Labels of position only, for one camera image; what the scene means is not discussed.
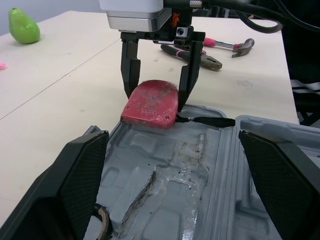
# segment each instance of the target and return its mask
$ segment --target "hammer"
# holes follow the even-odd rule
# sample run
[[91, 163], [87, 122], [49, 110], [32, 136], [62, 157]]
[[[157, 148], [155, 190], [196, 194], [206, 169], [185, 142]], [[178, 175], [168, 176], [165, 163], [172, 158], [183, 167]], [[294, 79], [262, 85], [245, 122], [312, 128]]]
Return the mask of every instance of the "hammer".
[[232, 44], [228, 42], [217, 41], [207, 37], [204, 39], [205, 47], [219, 46], [219, 47], [224, 47], [228, 49], [233, 49], [232, 52], [236, 54], [233, 54], [232, 58], [237, 58], [237, 57], [247, 55], [254, 45], [255, 45], [255, 40], [253, 40], [252, 38], [249, 38], [245, 40], [244, 43], [239, 43], [239, 44]]

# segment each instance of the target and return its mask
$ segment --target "gray plastic container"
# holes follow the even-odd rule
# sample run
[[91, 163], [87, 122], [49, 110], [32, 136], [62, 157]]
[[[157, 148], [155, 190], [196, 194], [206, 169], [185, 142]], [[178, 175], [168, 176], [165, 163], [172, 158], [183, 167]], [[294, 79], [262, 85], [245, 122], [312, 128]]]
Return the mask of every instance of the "gray plastic container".
[[[193, 105], [180, 115], [225, 117]], [[251, 177], [238, 138], [242, 129], [288, 139], [320, 167], [320, 129], [313, 127], [252, 116], [239, 116], [227, 128], [119, 123], [110, 134], [97, 195], [109, 213], [112, 239], [280, 240]], [[101, 226], [91, 217], [84, 239], [96, 239]]]

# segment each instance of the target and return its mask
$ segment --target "white table surface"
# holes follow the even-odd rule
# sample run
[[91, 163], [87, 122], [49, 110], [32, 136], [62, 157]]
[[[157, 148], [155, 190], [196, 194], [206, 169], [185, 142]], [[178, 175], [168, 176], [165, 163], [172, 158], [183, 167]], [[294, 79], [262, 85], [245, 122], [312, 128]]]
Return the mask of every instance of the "white table surface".
[[[269, 22], [258, 20], [260, 24]], [[200, 69], [189, 104], [298, 123], [281, 33], [263, 34], [238, 19], [194, 18], [197, 31], [219, 41], [255, 45], [243, 57], [205, 48], [223, 63]], [[104, 13], [69, 11], [39, 23], [41, 40], [19, 45], [0, 36], [0, 226], [64, 145], [90, 125], [111, 131], [127, 102], [120, 72], [120, 33]], [[151, 41], [139, 42], [140, 82], [179, 83], [183, 61]]]

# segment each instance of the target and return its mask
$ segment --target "pink object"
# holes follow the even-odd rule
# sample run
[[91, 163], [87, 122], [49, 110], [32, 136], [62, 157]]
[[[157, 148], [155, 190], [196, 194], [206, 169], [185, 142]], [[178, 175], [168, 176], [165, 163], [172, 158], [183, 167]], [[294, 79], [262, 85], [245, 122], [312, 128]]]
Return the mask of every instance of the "pink object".
[[177, 51], [176, 53], [175, 53], [175, 55], [177, 56], [177, 57], [179, 57], [179, 53], [181, 53], [181, 52], [185, 52], [185, 51], [183, 51], [183, 50], [179, 50], [179, 51]]
[[203, 44], [205, 47], [213, 47], [216, 45], [216, 40], [206, 37]]
[[138, 85], [121, 114], [127, 124], [168, 129], [176, 121], [178, 89], [168, 81], [149, 80]]

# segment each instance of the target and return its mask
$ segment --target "pink hammer handle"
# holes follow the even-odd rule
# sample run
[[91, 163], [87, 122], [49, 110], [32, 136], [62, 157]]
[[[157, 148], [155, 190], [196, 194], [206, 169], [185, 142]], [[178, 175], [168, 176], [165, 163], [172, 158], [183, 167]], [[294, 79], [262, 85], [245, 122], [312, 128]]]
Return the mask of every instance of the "pink hammer handle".
[[206, 37], [203, 44], [205, 47], [213, 47], [216, 45], [216, 40]]

